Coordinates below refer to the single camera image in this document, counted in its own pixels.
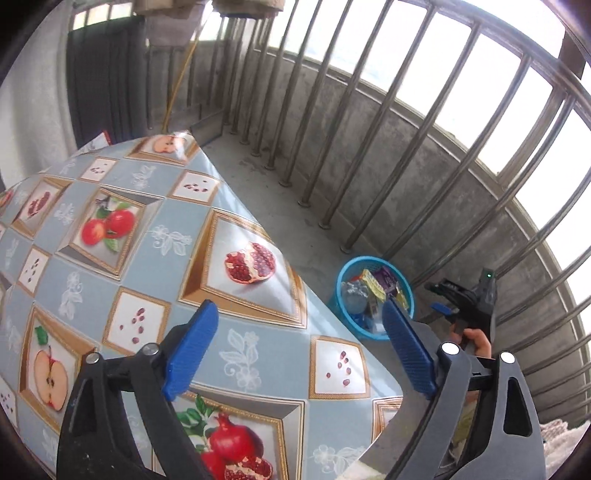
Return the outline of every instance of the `blue gripper pad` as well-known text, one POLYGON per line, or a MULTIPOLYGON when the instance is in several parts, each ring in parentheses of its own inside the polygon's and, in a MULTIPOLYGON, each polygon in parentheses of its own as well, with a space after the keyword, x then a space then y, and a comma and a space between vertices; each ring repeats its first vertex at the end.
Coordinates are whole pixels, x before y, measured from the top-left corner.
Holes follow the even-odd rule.
POLYGON ((453 313, 453 310, 450 307, 444 305, 443 303, 439 303, 438 301, 433 302, 431 304, 431 308, 436 312, 445 315, 446 317, 450 316, 453 313))
POLYGON ((431 400, 437 392, 435 365, 410 326, 404 309, 388 300, 382 309, 382 321, 413 388, 431 400))
POLYGON ((188 329, 166 364, 162 392, 168 401, 184 393, 217 331, 216 304, 206 300, 188 323, 188 329))

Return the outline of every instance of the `fruit-patterned tablecloth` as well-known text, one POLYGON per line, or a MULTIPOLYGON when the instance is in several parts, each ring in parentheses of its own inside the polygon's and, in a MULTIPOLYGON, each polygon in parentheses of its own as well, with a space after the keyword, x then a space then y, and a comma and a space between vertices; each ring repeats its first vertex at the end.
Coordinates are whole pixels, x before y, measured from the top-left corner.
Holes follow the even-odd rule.
MULTIPOLYGON (((50 472, 81 357, 159 342, 203 299, 219 328, 174 408, 216 480, 334 479, 400 406, 396 380, 186 132, 27 178, 3 195, 0 222, 0 403, 50 472)), ((133 395, 124 402, 142 460, 161 472, 133 395)))

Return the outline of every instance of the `blue plastic basket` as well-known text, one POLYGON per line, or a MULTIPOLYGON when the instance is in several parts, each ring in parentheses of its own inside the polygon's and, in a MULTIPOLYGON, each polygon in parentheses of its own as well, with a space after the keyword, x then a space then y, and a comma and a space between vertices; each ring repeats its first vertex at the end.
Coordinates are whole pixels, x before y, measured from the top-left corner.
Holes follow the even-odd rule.
POLYGON ((379 270, 384 266, 390 270, 392 275, 394 275, 398 280, 400 280, 404 296, 407 298, 408 304, 410 305, 410 311, 408 312, 408 315, 410 318, 414 316, 413 291, 411 290, 410 285, 407 282, 407 279, 404 278, 404 275, 402 275, 395 266, 386 262, 385 260, 382 260, 381 258, 356 257, 353 260, 348 261, 345 264, 345 266, 341 269, 339 276, 336 279, 335 292, 333 293, 332 298, 329 301, 328 307, 336 315, 336 317, 351 331, 351 333, 360 340, 388 340, 388 335, 386 335, 385 333, 382 333, 380 335, 374 335, 373 333, 361 328, 353 321, 351 315, 347 313, 345 305, 343 304, 343 299, 340 295, 340 285, 342 282, 347 281, 350 278, 361 275, 361 272, 366 268, 370 272, 375 272, 376 270, 379 270))

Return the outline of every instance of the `finger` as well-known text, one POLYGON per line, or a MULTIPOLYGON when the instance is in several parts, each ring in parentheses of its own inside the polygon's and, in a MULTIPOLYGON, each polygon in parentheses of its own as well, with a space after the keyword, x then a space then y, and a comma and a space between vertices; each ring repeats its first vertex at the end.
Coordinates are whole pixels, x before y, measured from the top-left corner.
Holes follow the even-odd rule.
POLYGON ((478 347, 490 345, 485 333, 479 328, 466 328, 464 329, 464 335, 470 340, 473 340, 474 344, 478 347))
POLYGON ((450 339, 450 340, 451 340, 453 343, 456 343, 456 344, 460 345, 460 343, 461 343, 461 341, 462 341, 462 336, 461 336, 461 335, 458 335, 458 334, 457 334, 457 333, 454 331, 455 327, 456 327, 456 324, 455 324, 455 323, 452 323, 452 324, 449 326, 449 339, 450 339))

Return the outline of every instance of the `concrete wall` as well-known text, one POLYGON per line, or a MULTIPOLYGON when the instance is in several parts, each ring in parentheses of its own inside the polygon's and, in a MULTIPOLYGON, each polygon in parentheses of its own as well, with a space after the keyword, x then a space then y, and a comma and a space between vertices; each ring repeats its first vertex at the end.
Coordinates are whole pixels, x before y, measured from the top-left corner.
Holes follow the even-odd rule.
MULTIPOLYGON (((260 83, 260 88, 263 91, 259 94, 258 104, 255 108, 251 139, 256 134, 257 119, 262 108, 264 91, 267 88, 274 60, 274 56, 271 55, 265 59, 260 83)), ((248 65, 246 92, 253 90, 252 77, 255 66, 254 59, 248 65)), ((265 127, 264 154, 261 162, 267 160, 265 152, 268 152, 275 133, 281 102, 292 67, 293 62, 290 60, 282 62, 278 85, 265 127)), ((283 173, 285 157, 289 156, 316 74, 313 67, 307 66, 304 66, 300 73, 294 99, 281 136, 281 158, 277 160, 279 175, 283 173)), ((311 172, 345 87, 343 82, 334 77, 328 77, 324 82, 298 156, 293 177, 293 188, 297 190, 302 189, 311 172)), ((364 93, 357 91, 353 94, 350 107, 311 199, 312 208, 319 216, 324 214, 328 202, 335 195, 371 119, 378 110, 378 106, 376 100, 364 93)), ((357 225, 415 132, 416 127, 394 111, 388 114, 333 221, 333 229, 342 241, 357 225)), ((427 138, 401 181, 388 196, 364 235, 355 245, 356 252, 378 255, 384 252, 414 219, 456 165, 457 160, 431 138, 427 138)), ((448 198, 442 202, 434 215, 421 227, 411 241, 392 259, 392 263, 400 268, 407 278, 413 278, 435 261, 440 254, 447 251, 495 200, 493 195, 471 172, 465 172, 448 198)), ((527 238, 522 229, 513 218, 508 213, 502 212, 462 253, 430 280, 435 281, 447 277, 457 283, 471 286, 478 281, 480 269, 483 266, 491 268, 500 266, 511 253, 526 241, 527 238)), ((540 258, 535 253, 529 255, 513 271, 500 279, 498 312, 509 310, 549 279, 550 275, 540 258)), ((417 300, 415 317, 419 318, 430 311, 429 304, 436 298, 422 287, 415 290, 415 297, 417 300)), ((504 346, 518 342, 558 318, 564 312, 565 308, 558 292, 552 292, 523 314, 500 326, 494 350, 499 351, 504 346)), ((439 332, 444 332, 447 328, 446 325, 441 324, 434 327, 439 332)), ((522 368, 528 368, 574 341, 575 334, 572 326, 565 325, 549 337, 518 352, 517 358, 522 368)), ((554 365, 528 376, 528 384, 532 390, 543 387, 580 368, 581 364, 581 355, 579 352, 575 352, 554 365)), ((536 405, 538 408, 544 407, 554 400, 565 397, 583 384, 584 378, 580 376, 563 387, 539 395, 535 398, 536 405)), ((584 398, 584 395, 580 395, 568 403, 543 412, 541 421, 560 416, 561 413, 568 411, 584 398)), ((579 409, 568 418, 573 420, 583 413, 584 409, 579 409)))
POLYGON ((66 92, 71 0, 39 25, 0 87, 0 172, 7 187, 76 151, 66 92))

